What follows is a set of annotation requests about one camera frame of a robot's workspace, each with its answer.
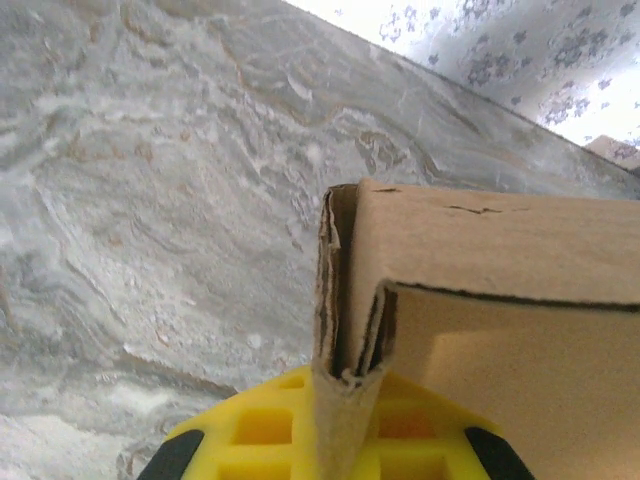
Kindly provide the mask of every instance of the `corrugated cardboard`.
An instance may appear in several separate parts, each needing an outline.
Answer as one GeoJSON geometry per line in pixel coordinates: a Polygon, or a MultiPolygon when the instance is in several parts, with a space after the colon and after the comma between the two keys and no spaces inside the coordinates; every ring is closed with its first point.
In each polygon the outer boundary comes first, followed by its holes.
{"type": "Polygon", "coordinates": [[[640,478],[640,202],[330,189],[313,359],[341,480],[393,368],[488,417],[541,479],[640,478]]]}

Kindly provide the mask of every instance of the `brown cardboard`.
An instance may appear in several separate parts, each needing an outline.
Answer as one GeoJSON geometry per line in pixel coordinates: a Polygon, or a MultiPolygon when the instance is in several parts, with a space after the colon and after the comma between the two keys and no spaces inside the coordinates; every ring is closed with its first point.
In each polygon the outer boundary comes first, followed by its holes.
{"type": "Polygon", "coordinates": [[[488,417],[541,479],[638,478],[640,202],[330,189],[314,383],[345,478],[384,372],[488,417]]]}

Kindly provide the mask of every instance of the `cardboard box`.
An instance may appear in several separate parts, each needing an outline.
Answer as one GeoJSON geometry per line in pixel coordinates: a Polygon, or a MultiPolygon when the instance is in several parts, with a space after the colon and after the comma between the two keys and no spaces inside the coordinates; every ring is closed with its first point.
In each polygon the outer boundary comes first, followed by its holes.
{"type": "Polygon", "coordinates": [[[324,477],[393,369],[498,423],[540,479],[640,472],[640,202],[327,193],[313,359],[324,477]]]}

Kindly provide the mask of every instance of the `gray marble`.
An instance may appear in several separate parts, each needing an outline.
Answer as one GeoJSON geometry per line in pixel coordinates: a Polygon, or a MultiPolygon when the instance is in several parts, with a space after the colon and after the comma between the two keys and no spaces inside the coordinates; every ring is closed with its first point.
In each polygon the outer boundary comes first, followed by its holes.
{"type": "Polygon", "coordinates": [[[0,3],[0,477],[135,478],[309,361],[325,189],[640,179],[275,0],[0,3]]]}

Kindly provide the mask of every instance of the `wallpaper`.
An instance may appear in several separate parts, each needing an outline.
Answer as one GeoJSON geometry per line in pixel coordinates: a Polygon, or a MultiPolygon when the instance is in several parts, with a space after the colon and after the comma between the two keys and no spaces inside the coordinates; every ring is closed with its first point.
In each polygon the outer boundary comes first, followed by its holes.
{"type": "Polygon", "coordinates": [[[640,145],[637,0],[290,0],[585,145],[640,145]]]}

